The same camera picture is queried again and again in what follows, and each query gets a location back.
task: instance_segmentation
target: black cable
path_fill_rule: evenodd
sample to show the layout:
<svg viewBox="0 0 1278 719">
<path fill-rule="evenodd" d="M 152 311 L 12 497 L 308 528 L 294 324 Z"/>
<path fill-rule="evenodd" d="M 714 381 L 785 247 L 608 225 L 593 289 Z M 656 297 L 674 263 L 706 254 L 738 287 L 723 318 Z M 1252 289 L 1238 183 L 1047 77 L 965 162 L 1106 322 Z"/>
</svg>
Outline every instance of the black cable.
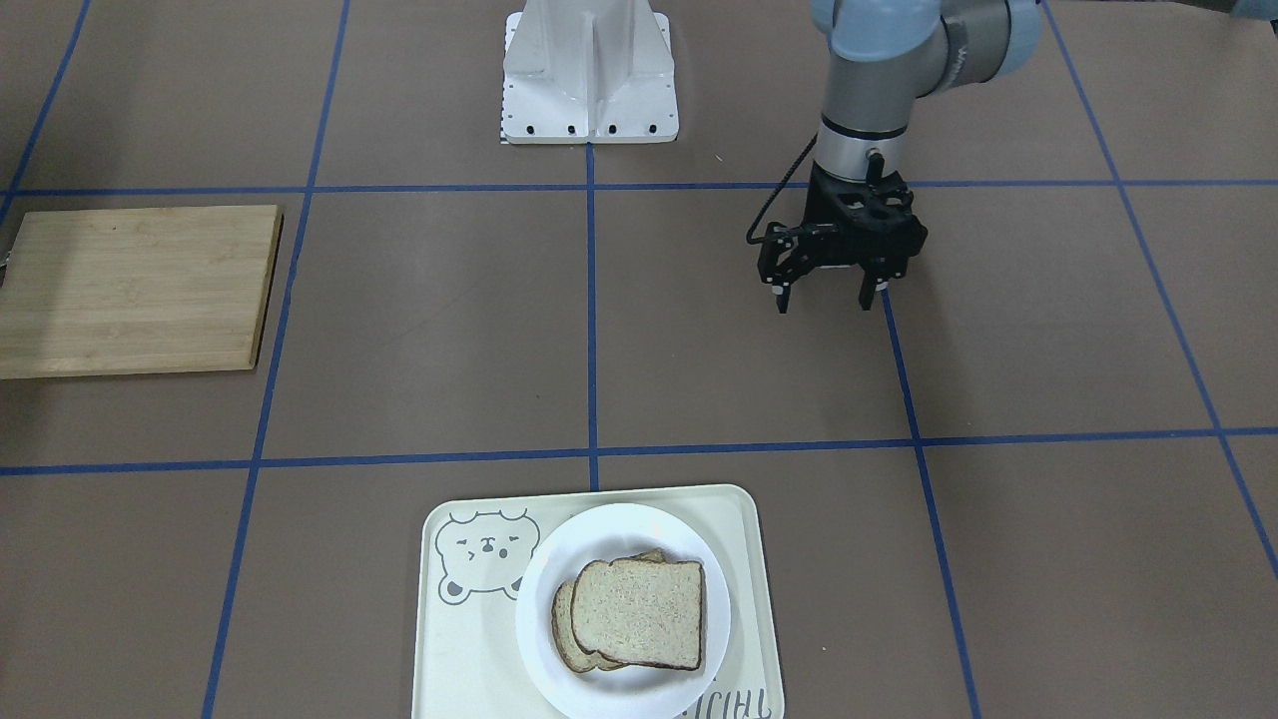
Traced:
<svg viewBox="0 0 1278 719">
<path fill-rule="evenodd" d="M 795 163 L 790 165 L 790 169 L 786 170 L 785 176 L 781 178 L 781 181 L 777 183 L 777 186 L 772 188 L 772 194 L 768 195 L 768 201 L 764 202 L 763 207 L 759 208 L 759 213 L 755 215 L 754 221 L 750 222 L 750 229 L 745 230 L 746 244 L 757 244 L 757 241 L 754 241 L 754 230 L 759 229 L 759 222 L 763 221 L 763 215 L 768 213 L 768 207 L 772 206 L 772 201 L 776 199 L 778 194 L 781 194 L 781 190 L 785 189 L 787 184 L 790 184 L 790 178 L 794 176 L 795 170 L 799 169 L 799 165 L 803 165 L 803 161 L 808 157 L 808 153 L 812 152 L 812 148 L 815 144 L 817 144 L 817 135 L 814 134 L 812 135 L 812 139 L 808 142 L 808 147 L 804 147 L 803 152 L 799 155 L 799 158 L 795 160 Z"/>
</svg>

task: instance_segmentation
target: rectangular tray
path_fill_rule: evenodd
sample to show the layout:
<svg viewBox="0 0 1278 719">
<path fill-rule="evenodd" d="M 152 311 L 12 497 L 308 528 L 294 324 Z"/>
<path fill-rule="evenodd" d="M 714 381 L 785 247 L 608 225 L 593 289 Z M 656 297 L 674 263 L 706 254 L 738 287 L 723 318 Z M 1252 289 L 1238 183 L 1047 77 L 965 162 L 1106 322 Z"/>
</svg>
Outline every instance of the rectangular tray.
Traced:
<svg viewBox="0 0 1278 719">
<path fill-rule="evenodd" d="M 535 525 L 539 539 L 567 518 L 619 502 L 647 504 L 691 527 L 714 552 L 732 598 L 727 656 L 714 682 L 681 716 L 690 719 L 781 719 L 785 692 L 777 656 L 768 573 L 754 501 L 734 485 L 468 499 L 441 504 L 422 527 L 418 585 L 417 667 L 413 718 L 483 716 L 560 719 L 528 678 L 515 641 L 518 590 L 465 591 L 441 586 L 443 561 L 435 539 L 449 524 L 477 513 L 501 513 L 519 536 Z M 519 577 L 502 582 L 506 587 Z M 443 600 L 447 594 L 449 602 Z M 654 716 L 653 719 L 666 719 Z"/>
</svg>

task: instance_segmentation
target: cartoon bear face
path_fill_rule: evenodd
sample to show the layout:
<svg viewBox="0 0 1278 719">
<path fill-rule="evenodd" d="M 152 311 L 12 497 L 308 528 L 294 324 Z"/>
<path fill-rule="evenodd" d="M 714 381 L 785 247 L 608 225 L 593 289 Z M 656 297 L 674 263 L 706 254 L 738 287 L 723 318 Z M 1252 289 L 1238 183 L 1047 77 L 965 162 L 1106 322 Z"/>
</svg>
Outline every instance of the cartoon bear face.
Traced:
<svg viewBox="0 0 1278 719">
<path fill-rule="evenodd" d="M 527 510 L 518 517 L 478 512 L 459 520 L 449 515 L 435 535 L 435 550 L 443 561 L 440 599 L 461 604 L 472 593 L 495 591 L 518 598 L 524 570 L 541 539 L 542 531 Z"/>
</svg>

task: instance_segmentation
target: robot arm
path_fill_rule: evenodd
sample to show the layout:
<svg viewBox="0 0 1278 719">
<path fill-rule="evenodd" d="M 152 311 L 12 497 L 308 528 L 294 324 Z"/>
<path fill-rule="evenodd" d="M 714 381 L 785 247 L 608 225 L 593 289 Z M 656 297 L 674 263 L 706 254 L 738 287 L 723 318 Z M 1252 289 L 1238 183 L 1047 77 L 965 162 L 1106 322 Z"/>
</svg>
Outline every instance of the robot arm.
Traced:
<svg viewBox="0 0 1278 719">
<path fill-rule="evenodd" d="M 1278 0 L 1178 1 L 1235 17 L 1278 17 Z M 851 264 L 865 272 L 859 299 L 869 309 L 874 291 L 905 276 L 928 236 L 897 171 L 915 98 L 1020 68 L 1038 45 L 1042 19 L 1038 0 L 810 3 L 828 40 L 829 75 L 804 217 L 792 227 L 769 222 L 754 236 L 764 204 L 746 239 L 760 245 L 759 278 L 781 312 L 800 277 Z"/>
</svg>

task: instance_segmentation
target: white tray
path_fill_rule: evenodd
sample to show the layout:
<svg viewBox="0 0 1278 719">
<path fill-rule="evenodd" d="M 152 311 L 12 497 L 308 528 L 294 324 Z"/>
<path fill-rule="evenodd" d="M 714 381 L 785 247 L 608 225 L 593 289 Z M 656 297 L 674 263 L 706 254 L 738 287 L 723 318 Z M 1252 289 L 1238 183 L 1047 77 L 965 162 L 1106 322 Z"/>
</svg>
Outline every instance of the white tray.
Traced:
<svg viewBox="0 0 1278 719">
<path fill-rule="evenodd" d="M 435 508 L 422 527 L 413 719 L 562 719 L 524 669 L 515 641 L 514 598 L 519 595 L 523 570 L 542 539 L 569 517 L 616 502 L 648 504 L 682 520 L 711 547 L 727 577 L 732 600 L 727 658 L 702 699 L 681 716 L 785 716 L 758 511 L 741 488 L 707 485 L 468 499 Z M 500 538 L 489 543 L 493 562 L 478 575 L 468 571 L 449 576 L 447 557 L 460 548 L 458 540 L 468 540 L 461 550 L 478 544 L 482 552 L 484 536 Z M 502 549 L 506 558 L 498 562 Z"/>
</svg>

